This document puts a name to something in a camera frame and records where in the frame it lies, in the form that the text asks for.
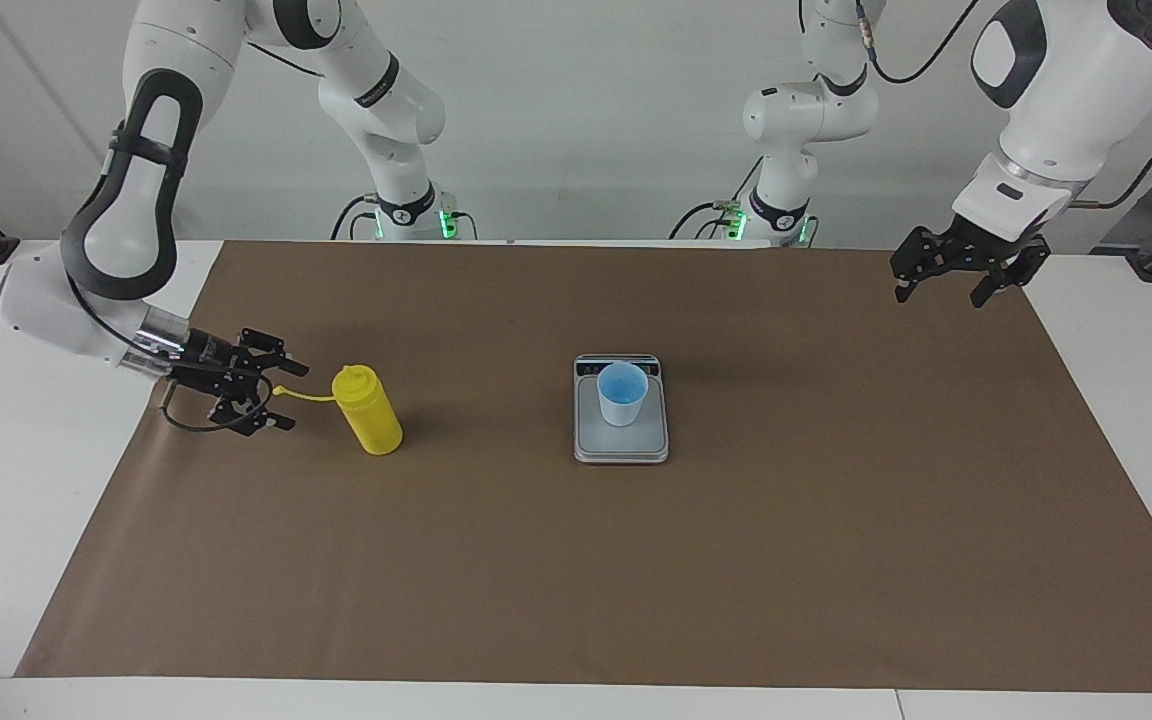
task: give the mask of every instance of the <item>blue cup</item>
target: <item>blue cup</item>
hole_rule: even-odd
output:
[[[616,361],[598,374],[598,406],[602,418],[616,429],[632,425],[649,396],[649,374],[643,367]]]

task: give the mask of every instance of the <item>yellow bottle cap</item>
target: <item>yellow bottle cap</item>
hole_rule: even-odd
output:
[[[332,395],[348,410],[366,410],[384,397],[380,379],[366,365],[346,365],[332,381]]]

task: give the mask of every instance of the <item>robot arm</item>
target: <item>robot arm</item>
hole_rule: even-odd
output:
[[[865,3],[870,22],[884,5]],[[818,172],[806,145],[861,137],[878,118],[856,6],[814,0],[805,28],[803,51],[817,77],[764,88],[745,104],[745,132],[763,151],[758,183],[741,199],[748,237],[796,238]]]
[[[448,209],[429,179],[420,146],[444,135],[444,101],[381,44],[358,5],[251,0],[247,22],[253,41],[314,53],[323,73],[319,104],[371,169],[384,236],[442,238]]]
[[[972,70],[1010,122],[954,202],[950,229],[915,228],[892,256],[901,302],[952,270],[986,272],[976,306],[1033,278],[1051,255],[1043,226],[1152,111],[1152,0],[1010,0],[980,33]]]
[[[243,329],[230,343],[144,298],[174,272],[172,214],[189,149],[223,100],[249,35],[316,51],[324,108],[364,150],[389,229],[417,237],[434,227],[442,236],[434,211],[442,196],[420,156],[444,129],[442,103],[399,67],[356,3],[142,0],[124,55],[127,118],[100,182],[60,242],[13,263],[0,286],[0,318],[14,329],[215,396],[213,429],[248,435],[294,425],[266,409],[266,370],[308,367],[279,338]]]

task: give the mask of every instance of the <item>white table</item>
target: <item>white table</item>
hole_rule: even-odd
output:
[[[183,243],[179,272],[154,303],[188,314],[219,247]],[[1026,291],[1152,511],[1152,286],[1120,259],[1058,256]],[[1152,696],[10,679],[136,429],[150,384],[52,351],[0,324],[0,717],[86,720],[118,708],[116,717],[128,719],[1152,720]]]

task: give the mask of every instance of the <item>brown paper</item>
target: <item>brown paper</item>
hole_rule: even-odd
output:
[[[18,675],[1152,692],[1152,520],[1025,297],[973,282],[229,243],[196,325],[287,338],[303,391],[374,366],[406,442],[151,409]],[[666,464],[573,458],[582,353],[660,357]]]

